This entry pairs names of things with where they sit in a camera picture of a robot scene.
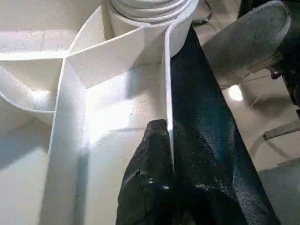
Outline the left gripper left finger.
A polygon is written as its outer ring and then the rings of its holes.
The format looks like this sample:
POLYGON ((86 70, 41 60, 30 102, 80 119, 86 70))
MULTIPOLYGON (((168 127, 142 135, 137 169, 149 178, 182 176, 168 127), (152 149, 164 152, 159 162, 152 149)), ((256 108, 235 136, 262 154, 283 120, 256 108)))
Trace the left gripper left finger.
POLYGON ((117 225, 170 225, 174 174, 170 137, 164 119, 147 124, 122 179, 117 225))

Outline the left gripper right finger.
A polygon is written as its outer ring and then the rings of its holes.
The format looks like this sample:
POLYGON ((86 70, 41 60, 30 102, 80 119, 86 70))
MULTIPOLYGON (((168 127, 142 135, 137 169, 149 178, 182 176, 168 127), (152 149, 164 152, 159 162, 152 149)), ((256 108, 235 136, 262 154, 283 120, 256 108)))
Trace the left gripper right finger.
POLYGON ((173 125, 175 178, 181 206, 196 225, 245 225, 224 167, 199 131, 173 125))

